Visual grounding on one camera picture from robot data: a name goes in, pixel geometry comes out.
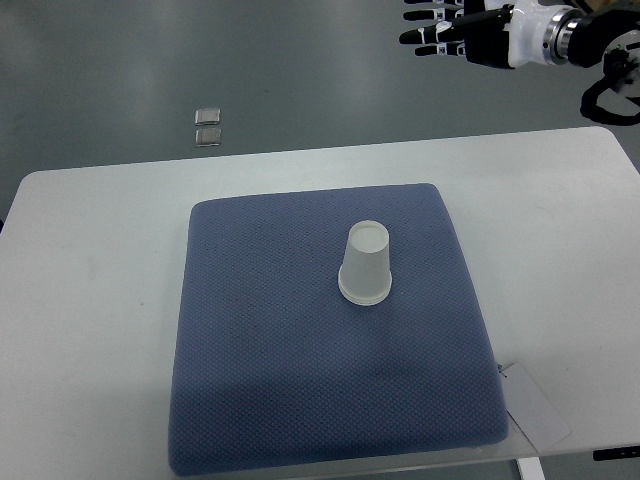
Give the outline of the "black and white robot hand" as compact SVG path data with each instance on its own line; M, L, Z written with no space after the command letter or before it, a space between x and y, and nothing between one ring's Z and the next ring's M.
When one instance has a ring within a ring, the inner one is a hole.
M569 8L550 1L408 1L399 43L417 56L463 57L498 69L562 61L555 42Z

